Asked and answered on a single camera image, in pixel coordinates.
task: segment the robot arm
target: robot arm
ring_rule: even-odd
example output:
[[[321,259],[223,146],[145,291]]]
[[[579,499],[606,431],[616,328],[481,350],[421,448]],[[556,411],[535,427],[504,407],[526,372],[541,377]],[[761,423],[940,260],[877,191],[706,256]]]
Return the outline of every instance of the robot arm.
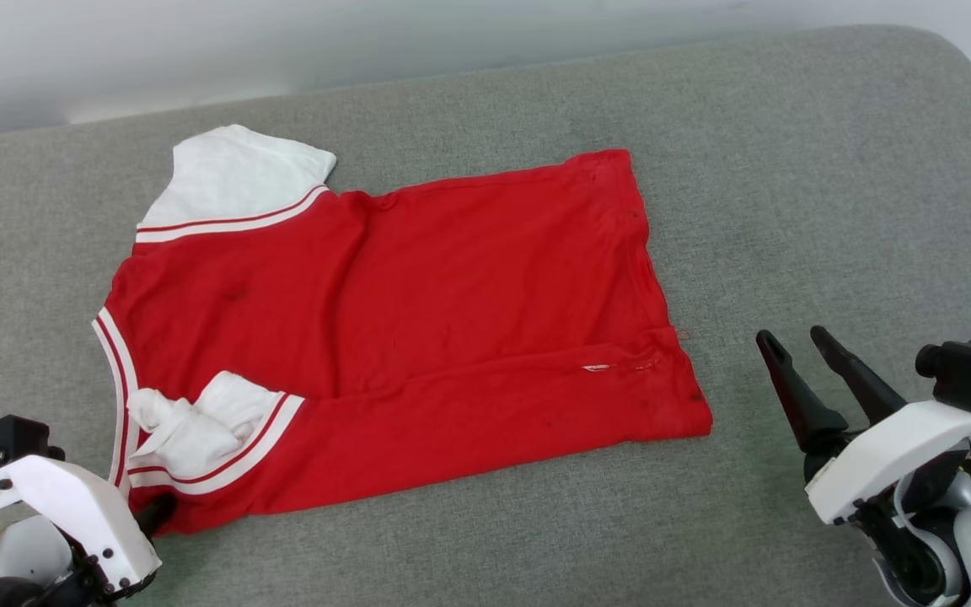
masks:
[[[906,404],[822,327],[812,338],[871,426],[851,432],[792,366],[769,331],[763,353],[794,437],[805,491],[829,525],[870,539],[887,591],[906,607],[971,607],[971,342],[926,346],[917,370],[934,400]]]
[[[151,583],[161,561],[151,537],[174,511],[165,495],[136,517],[122,493],[47,446],[42,423],[0,419],[0,508],[38,512],[0,543],[0,607],[114,604]]]

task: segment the red shirt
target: red shirt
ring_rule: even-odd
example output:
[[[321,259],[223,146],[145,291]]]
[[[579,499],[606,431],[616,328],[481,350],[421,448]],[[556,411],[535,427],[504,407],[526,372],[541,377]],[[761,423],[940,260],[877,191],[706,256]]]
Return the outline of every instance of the red shirt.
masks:
[[[96,326],[111,480],[133,508],[177,492],[165,530],[710,431],[625,151],[138,233]],[[220,372],[273,392],[242,448],[190,477],[132,464],[131,392],[193,403]]]

